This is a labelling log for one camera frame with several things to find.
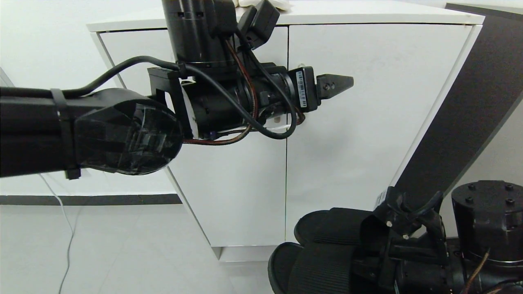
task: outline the black panel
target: black panel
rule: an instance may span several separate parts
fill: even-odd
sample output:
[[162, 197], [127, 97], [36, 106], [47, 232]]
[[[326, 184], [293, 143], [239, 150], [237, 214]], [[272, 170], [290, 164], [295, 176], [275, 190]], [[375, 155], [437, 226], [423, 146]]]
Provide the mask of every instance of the black panel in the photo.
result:
[[[65, 206], [181, 204], [177, 194], [60, 196]], [[60, 205], [54, 196], [0, 196], [0, 205]]]
[[523, 95], [523, 15], [454, 4], [447, 8], [485, 15], [486, 19], [396, 184], [408, 192], [413, 207], [451, 187]]

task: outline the black robotic arm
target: black robotic arm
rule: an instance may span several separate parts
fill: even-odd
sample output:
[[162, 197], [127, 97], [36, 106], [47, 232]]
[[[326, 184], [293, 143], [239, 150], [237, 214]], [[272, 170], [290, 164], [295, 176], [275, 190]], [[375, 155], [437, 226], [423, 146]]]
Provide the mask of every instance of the black robotic arm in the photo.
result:
[[[329, 74], [315, 82], [311, 67], [261, 64], [252, 50], [267, 42], [279, 17], [268, 0], [240, 22], [230, 0], [163, 0], [163, 7], [178, 62], [137, 56], [78, 89], [1, 88], [1, 177], [64, 170], [75, 179], [82, 167], [143, 175], [167, 165], [183, 143], [232, 144], [252, 131], [286, 139], [303, 113], [354, 83]], [[121, 88], [93, 92], [142, 62], [157, 66], [148, 69], [151, 96]], [[291, 117], [285, 132], [264, 127], [284, 114]]]

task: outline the white floor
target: white floor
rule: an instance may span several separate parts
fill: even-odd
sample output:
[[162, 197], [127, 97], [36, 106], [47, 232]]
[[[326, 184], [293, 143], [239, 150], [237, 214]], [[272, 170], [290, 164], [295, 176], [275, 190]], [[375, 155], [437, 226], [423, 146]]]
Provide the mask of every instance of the white floor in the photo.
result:
[[[271, 294], [266, 262], [220, 263], [182, 205], [66, 207], [63, 294]], [[58, 206], [0, 206], [0, 293], [58, 293]]]

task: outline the black baseboard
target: black baseboard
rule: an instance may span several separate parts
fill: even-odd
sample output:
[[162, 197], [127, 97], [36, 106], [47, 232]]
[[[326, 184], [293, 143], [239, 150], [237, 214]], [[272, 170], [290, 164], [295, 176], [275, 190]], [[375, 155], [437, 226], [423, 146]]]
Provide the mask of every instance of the black baseboard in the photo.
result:
[[[65, 206], [181, 204], [177, 194], [60, 196]], [[0, 205], [60, 205], [54, 196], [1, 195]]]

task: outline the barcode label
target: barcode label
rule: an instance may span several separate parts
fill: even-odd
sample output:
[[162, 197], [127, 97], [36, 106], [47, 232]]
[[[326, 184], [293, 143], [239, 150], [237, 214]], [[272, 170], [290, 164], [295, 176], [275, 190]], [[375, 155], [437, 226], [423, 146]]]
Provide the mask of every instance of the barcode label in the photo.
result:
[[298, 81], [298, 95], [300, 98], [301, 108], [307, 107], [307, 95], [305, 93], [305, 81], [303, 80], [303, 73], [296, 72], [296, 81]]

